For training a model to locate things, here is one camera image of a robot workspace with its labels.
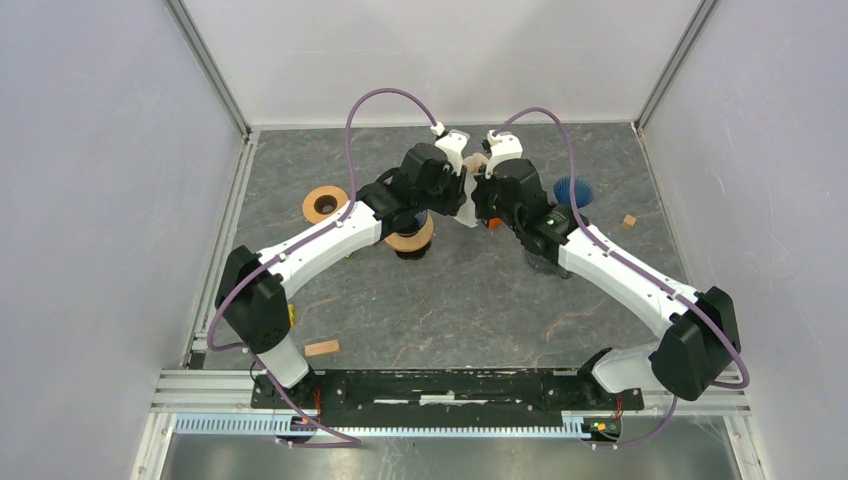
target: gray marble floor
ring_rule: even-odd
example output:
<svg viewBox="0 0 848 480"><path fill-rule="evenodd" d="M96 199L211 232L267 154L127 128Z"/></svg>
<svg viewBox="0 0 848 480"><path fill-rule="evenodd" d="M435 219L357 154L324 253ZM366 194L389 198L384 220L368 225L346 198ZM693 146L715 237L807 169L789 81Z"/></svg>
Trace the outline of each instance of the gray marble floor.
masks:
<svg viewBox="0 0 848 480"><path fill-rule="evenodd" d="M480 150L486 128L456 127ZM681 269L639 144L626 124L575 124L577 169L595 188L583 209L610 239L661 272ZM552 125L511 128L525 157L550 188L567 171L562 138ZM253 161L235 245L256 250L309 224L301 202L313 188L345 190L342 130L263 132ZM408 148L431 141L423 127L356 130L357 180L373 181L399 165ZM638 219L631 230L622 218ZM652 335L636 317L579 277L562 280L529 267L512 232L469 229L434 215L433 247L420 261L398 259L385 244L365 248L306 284L297 309L298 345L338 339L339 353L312 357L316 368L579 366L604 347L628 347ZM235 336L226 325L216 341ZM239 352L210 354L205 368L242 369Z"/></svg>

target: tape roll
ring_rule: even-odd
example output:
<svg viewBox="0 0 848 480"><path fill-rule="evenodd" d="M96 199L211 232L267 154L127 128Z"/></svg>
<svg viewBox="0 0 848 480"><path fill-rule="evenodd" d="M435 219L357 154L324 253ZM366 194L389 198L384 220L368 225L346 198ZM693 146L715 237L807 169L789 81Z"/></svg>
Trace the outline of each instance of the tape roll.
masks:
<svg viewBox="0 0 848 480"><path fill-rule="evenodd" d="M386 237L385 242L395 249L396 252L415 252L424 248L425 245L430 243L430 240L433 238L433 217L430 214L427 214L427 221L424 223L424 226L421 227L421 230L418 230L414 235L411 236L402 236L397 233L393 233Z"/></svg>
<svg viewBox="0 0 848 480"><path fill-rule="evenodd" d="M335 185L318 187L303 199L303 216L311 224L320 223L347 203L347 193Z"/></svg>

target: black mounting plate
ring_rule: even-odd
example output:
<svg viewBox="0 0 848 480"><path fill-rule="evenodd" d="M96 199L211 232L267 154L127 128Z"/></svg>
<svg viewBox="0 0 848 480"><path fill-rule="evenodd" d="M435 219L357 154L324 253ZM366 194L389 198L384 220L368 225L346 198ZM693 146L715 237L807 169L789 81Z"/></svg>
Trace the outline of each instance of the black mounting plate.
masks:
<svg viewBox="0 0 848 480"><path fill-rule="evenodd" d="M615 396L599 399L591 387L561 369L321 370L288 394L304 409L320 397L321 421L336 427L541 427L562 426L563 411L616 409ZM624 410L645 408L639 389L620 397ZM251 407L289 408L265 375Z"/></svg>

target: red wire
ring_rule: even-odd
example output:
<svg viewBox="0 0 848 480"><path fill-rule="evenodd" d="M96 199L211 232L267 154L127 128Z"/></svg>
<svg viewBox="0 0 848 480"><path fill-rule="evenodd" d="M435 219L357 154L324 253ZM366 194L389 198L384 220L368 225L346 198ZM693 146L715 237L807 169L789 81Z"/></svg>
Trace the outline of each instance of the red wire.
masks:
<svg viewBox="0 0 848 480"><path fill-rule="evenodd" d="M624 413L624 404L621 401L621 395L616 394L615 395L615 416L612 417L612 421L613 422L617 421L619 418L621 418L621 415L623 413Z"/></svg>
<svg viewBox="0 0 848 480"><path fill-rule="evenodd" d="M315 419L321 421L321 389L315 389Z"/></svg>

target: white cable clip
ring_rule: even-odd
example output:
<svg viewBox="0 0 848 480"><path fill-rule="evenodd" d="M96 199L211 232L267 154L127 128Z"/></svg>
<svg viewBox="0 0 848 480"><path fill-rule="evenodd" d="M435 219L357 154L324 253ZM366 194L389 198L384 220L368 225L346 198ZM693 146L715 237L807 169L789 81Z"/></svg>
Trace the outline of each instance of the white cable clip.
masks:
<svg viewBox="0 0 848 480"><path fill-rule="evenodd" d="M497 145L503 141L503 138L500 134L493 135L495 133L494 130L489 130L486 132L486 140L489 141L489 145Z"/></svg>
<svg viewBox="0 0 848 480"><path fill-rule="evenodd" d="M436 122L435 125L430 127L430 131L433 132L433 135L441 137L445 133L445 125L442 122Z"/></svg>

